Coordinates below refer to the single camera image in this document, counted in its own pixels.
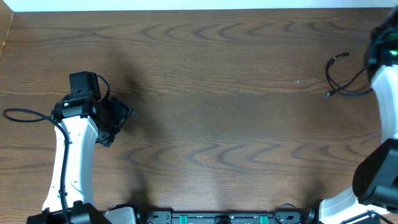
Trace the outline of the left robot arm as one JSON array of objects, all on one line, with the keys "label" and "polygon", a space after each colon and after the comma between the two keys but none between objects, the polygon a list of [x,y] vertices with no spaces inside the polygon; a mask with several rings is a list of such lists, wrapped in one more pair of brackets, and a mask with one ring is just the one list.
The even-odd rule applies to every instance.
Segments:
[{"label": "left robot arm", "polygon": [[50,189],[42,213],[28,223],[109,223],[94,206],[93,156],[96,144],[110,147],[133,113],[130,106],[108,94],[101,96],[93,72],[72,73],[70,94],[55,104],[56,153]]}]

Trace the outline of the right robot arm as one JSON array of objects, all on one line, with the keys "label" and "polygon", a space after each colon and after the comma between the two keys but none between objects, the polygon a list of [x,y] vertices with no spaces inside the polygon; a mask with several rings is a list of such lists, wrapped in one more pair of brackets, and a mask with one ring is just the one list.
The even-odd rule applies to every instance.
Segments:
[{"label": "right robot arm", "polygon": [[364,68],[381,120],[381,145],[357,167],[352,186],[320,202],[314,223],[388,223],[397,213],[397,8],[371,31]]}]

